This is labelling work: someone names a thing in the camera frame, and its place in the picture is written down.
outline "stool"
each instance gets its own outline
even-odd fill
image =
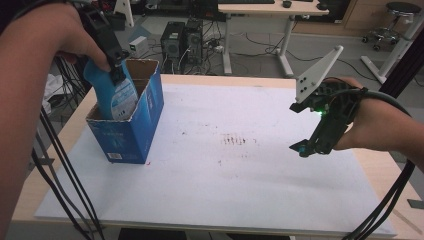
[[[421,8],[417,5],[406,2],[390,2],[386,4],[386,7],[389,13],[395,15],[395,18],[390,25],[387,28],[376,28],[370,31],[367,36],[362,38],[362,42],[367,43],[369,40],[368,36],[375,37],[377,40],[373,46],[375,51],[380,50],[380,45],[378,44],[382,40],[389,41],[392,45],[399,42],[401,35],[394,31],[393,28],[396,26],[400,17],[409,17],[411,18],[409,22],[412,22],[412,17],[421,11]]]

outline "cardboard box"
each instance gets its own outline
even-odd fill
[[[139,93],[131,117],[123,121],[102,120],[95,105],[86,120],[110,162],[144,164],[164,105],[159,62],[128,59],[123,65]]]

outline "white bracket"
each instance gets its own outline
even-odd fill
[[[331,52],[325,55],[325,57],[312,65],[312,67],[296,79],[297,103],[303,102],[319,87],[342,51],[342,46],[336,46]]]
[[[115,14],[116,12],[125,14],[127,25],[129,27],[134,27],[134,19],[132,17],[130,0],[117,0],[113,13]]]

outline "human hand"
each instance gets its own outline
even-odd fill
[[[36,26],[36,31],[49,36],[47,43],[55,54],[70,63],[77,55],[87,55],[102,70],[110,71],[106,55],[82,27],[76,9],[67,4],[48,4],[16,20],[22,26]]]
[[[366,98],[359,104],[352,128],[334,146],[335,150],[367,148],[378,151],[399,151],[403,127],[411,118],[377,99]]]

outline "gray floor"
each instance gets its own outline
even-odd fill
[[[160,35],[163,32],[165,24],[170,21],[185,19],[176,18],[165,18],[165,17],[149,17],[139,18],[137,21],[137,27],[127,32],[118,32],[118,38],[123,48],[128,49],[128,42],[134,39],[135,36],[145,34],[149,39],[149,44],[158,44]],[[224,34],[223,25],[220,24],[220,28],[214,25],[213,28],[207,33],[208,38],[215,37],[219,38],[219,32]],[[233,76],[240,77],[265,77],[265,78],[283,78],[284,73],[279,65],[275,55],[262,55],[256,57],[244,56],[240,54],[262,54],[268,46],[250,42],[246,39],[245,33],[238,32],[231,34],[231,60]],[[283,35],[280,34],[253,34],[249,33],[248,37],[250,40],[260,42],[264,44],[274,45],[280,41]],[[365,67],[361,62],[360,57],[365,55],[368,56],[376,66],[381,66],[385,59],[389,56],[392,49],[391,46],[383,46],[380,52],[372,50],[372,44],[364,44],[361,42],[362,36],[356,38],[352,37],[335,37],[335,36],[312,36],[293,34],[288,47],[287,58],[294,71],[295,75],[300,75],[303,71],[313,65],[317,60],[311,60],[318,57],[324,56],[334,46],[342,45],[344,51],[340,56],[340,60],[335,63],[328,76],[353,76],[358,79],[364,86],[372,90],[378,90],[381,84],[375,80],[372,73]],[[160,47],[151,48],[150,54],[160,52]],[[157,59],[162,61],[161,54],[152,55],[149,58]],[[223,75],[223,66],[221,55],[213,53],[210,55],[210,63],[205,62],[199,68],[193,71],[193,74],[204,74],[205,69],[210,67],[210,74]],[[413,81],[403,91],[401,96],[398,98],[399,102],[406,107],[410,113],[418,121],[424,123],[424,88],[419,85],[424,85],[424,74],[420,72],[416,76],[416,81]],[[395,161],[399,167],[402,168],[404,160],[402,156],[394,154]],[[421,199],[424,199],[424,175],[419,171],[415,170],[411,180],[411,184],[414,186]],[[106,239],[117,239],[119,235],[119,228],[106,229]],[[210,239],[207,232],[190,232],[189,236],[191,239]],[[9,234],[7,235],[8,240],[15,239],[79,239],[78,233],[69,226],[63,226],[56,224],[54,226],[34,226],[25,223],[14,223],[11,225]],[[214,239],[221,239],[219,234],[214,235]],[[327,238],[309,238],[309,237],[296,237],[296,239],[327,239]]]

